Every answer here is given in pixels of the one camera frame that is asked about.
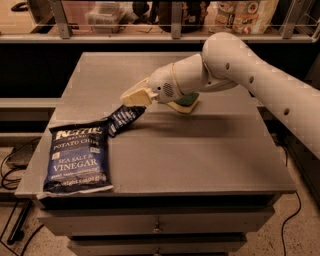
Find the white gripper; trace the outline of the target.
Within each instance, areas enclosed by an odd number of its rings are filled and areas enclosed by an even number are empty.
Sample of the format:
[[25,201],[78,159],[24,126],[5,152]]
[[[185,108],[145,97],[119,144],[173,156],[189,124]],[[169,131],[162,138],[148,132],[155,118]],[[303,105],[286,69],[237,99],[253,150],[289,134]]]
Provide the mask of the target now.
[[155,99],[167,103],[179,97],[180,90],[173,75],[173,65],[168,64],[155,70],[149,78],[144,78],[133,85],[121,95],[120,100],[127,107],[147,107]]

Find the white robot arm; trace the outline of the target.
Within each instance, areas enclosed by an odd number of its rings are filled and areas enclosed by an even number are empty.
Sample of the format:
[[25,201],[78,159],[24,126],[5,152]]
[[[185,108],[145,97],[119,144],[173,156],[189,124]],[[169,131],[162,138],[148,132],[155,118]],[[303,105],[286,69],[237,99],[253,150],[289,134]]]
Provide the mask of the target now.
[[200,53],[156,69],[121,95],[126,106],[173,102],[241,85],[320,157],[320,92],[259,58],[237,36],[210,36]]

